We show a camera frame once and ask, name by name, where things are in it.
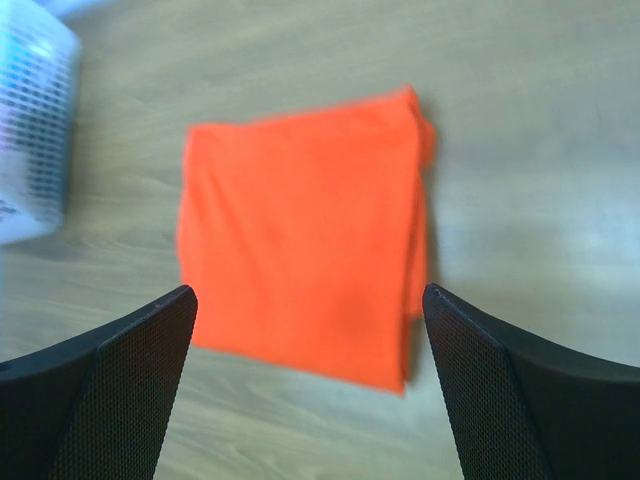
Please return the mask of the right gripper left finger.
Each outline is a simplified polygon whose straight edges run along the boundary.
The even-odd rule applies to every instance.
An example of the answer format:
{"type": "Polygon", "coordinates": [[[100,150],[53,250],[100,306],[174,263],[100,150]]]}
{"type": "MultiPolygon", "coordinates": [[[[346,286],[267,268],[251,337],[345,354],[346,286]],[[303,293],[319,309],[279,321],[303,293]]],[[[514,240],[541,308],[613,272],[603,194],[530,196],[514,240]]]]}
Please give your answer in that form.
{"type": "Polygon", "coordinates": [[[180,286],[1,364],[4,479],[151,479],[194,329],[180,286]]]}

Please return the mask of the orange t shirt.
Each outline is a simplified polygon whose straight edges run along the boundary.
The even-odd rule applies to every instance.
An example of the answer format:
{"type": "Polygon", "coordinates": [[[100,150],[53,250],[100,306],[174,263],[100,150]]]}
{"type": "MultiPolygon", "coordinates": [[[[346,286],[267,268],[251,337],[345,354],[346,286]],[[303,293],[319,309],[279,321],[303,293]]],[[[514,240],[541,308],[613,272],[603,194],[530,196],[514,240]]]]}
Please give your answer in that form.
{"type": "Polygon", "coordinates": [[[194,344],[402,394],[435,140],[409,86],[190,127],[176,245],[194,344]]]}

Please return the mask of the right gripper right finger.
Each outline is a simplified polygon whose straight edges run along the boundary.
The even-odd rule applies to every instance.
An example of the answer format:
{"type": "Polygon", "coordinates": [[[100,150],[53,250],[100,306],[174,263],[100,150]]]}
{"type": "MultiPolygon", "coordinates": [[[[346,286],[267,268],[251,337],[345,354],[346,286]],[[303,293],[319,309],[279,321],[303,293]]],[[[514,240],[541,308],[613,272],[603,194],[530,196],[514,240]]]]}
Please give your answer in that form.
{"type": "Polygon", "coordinates": [[[639,370],[423,294],[431,352],[467,479],[636,479],[639,370]]]}

